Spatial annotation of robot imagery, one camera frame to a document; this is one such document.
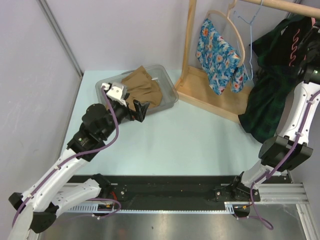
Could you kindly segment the pink plastic hanger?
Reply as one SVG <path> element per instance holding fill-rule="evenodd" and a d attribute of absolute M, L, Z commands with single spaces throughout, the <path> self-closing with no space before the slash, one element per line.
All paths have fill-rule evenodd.
<path fill-rule="evenodd" d="M 297 63 L 298 47 L 299 44 L 303 41 L 307 33 L 312 29 L 316 19 L 314 17 L 303 17 L 301 20 L 293 23 L 292 27 L 292 44 L 290 47 L 290 56 L 288 66 L 293 67 Z"/>

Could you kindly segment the blue floral skirt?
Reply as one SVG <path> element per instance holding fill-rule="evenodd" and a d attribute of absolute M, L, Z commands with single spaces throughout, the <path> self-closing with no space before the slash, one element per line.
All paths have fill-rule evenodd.
<path fill-rule="evenodd" d="M 232 47 L 208 18 L 202 23 L 195 53 L 201 68 L 206 73 L 209 87 L 222 95 L 227 86 L 233 93 L 242 91 L 249 80 L 240 62 L 237 50 Z"/>

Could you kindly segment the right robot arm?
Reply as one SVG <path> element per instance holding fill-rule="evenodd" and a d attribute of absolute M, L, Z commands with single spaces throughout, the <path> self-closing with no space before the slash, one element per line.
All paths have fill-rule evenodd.
<path fill-rule="evenodd" d="M 320 23 L 316 22 L 298 45 L 305 54 L 299 60 L 293 103 L 283 129 L 266 140 L 259 151 L 258 162 L 234 178 L 231 196 L 242 201 L 253 199 L 259 186 L 274 174 L 281 175 L 305 162 L 313 153 L 308 146 L 314 114 L 320 103 Z"/>

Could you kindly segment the beige wooden hanger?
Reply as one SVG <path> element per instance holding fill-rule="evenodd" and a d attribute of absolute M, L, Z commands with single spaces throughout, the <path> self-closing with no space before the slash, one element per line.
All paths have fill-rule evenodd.
<path fill-rule="evenodd" d="M 240 35 L 237 27 L 235 26 L 235 24 L 232 22 L 232 20 L 230 18 L 231 10 L 236 6 L 237 2 L 238 2 L 237 0 L 234 0 L 233 2 L 229 3 L 226 13 L 223 13 L 223 12 L 218 11 L 218 10 L 209 10 L 206 13 L 205 18 L 209 18 L 210 15 L 218 15 L 218 16 L 220 16 L 222 19 L 224 19 L 226 21 L 226 26 L 230 27 L 231 32 L 234 33 L 234 35 L 235 35 L 237 47 L 238 47 L 238 50 L 239 50 L 239 59 L 240 59 L 237 67 L 241 67 L 244 64 L 244 61 L 245 61 L 246 51 L 245 51 L 245 47 L 244 47 L 244 43 L 243 43 L 243 40 L 241 38 L 241 35 Z"/>

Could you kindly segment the tan garment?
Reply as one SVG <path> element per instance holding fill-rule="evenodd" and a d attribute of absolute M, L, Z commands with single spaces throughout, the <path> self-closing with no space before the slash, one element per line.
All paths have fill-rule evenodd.
<path fill-rule="evenodd" d="M 148 102 L 149 109 L 160 105 L 163 98 L 161 88 L 143 66 L 123 78 L 121 83 L 127 87 L 129 97 L 126 102 L 131 110 L 135 110 L 134 100 L 140 103 Z"/>

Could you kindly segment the blue wire hanger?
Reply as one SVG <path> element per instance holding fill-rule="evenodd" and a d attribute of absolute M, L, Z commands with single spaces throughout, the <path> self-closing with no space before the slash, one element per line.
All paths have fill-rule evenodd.
<path fill-rule="evenodd" d="M 255 70 L 258 67 L 257 55 L 253 50 L 254 42 L 254 26 L 256 18 L 262 8 L 263 0 L 259 0 L 255 8 L 244 7 L 240 9 L 236 6 L 232 11 L 231 19 L 235 23 L 236 27 L 240 28 L 239 33 L 243 42 L 245 57 L 244 57 L 244 70 L 248 76 L 248 80 L 254 82 Z"/>

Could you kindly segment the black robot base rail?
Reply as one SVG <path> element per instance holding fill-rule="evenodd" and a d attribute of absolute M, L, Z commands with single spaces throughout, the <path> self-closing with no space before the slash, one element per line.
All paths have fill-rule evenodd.
<path fill-rule="evenodd" d="M 196 213 L 226 210 L 225 203 L 249 207 L 261 203 L 262 189 L 250 190 L 240 177 L 225 176 L 141 176 L 94 175 L 102 181 L 102 191 L 91 197 L 102 214 L 122 212 Z"/>

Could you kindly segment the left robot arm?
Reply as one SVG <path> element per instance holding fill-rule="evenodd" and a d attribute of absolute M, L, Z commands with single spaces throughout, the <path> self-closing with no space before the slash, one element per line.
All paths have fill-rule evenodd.
<path fill-rule="evenodd" d="M 123 119 L 143 122 L 150 105 L 134 100 L 134 109 L 130 109 L 126 102 L 109 98 L 106 102 L 107 105 L 96 103 L 87 108 L 79 131 L 37 183 L 23 193 L 11 194 L 8 200 L 16 214 L 9 239 L 24 240 L 28 231 L 42 233 L 70 208 L 87 200 L 105 200 L 110 196 L 111 183 L 100 173 L 69 192 L 60 191 L 80 168 L 117 140 Z"/>

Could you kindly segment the green plaid garment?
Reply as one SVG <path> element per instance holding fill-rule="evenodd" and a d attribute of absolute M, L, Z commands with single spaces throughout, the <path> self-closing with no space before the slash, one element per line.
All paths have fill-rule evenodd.
<path fill-rule="evenodd" d="M 302 54 L 297 51 L 295 66 L 289 66 L 289 60 L 293 25 L 303 17 L 307 16 L 286 18 L 253 42 L 261 73 L 249 94 L 246 110 L 238 119 L 244 131 L 260 143 L 275 135 L 286 98 L 298 84 L 296 74 Z"/>

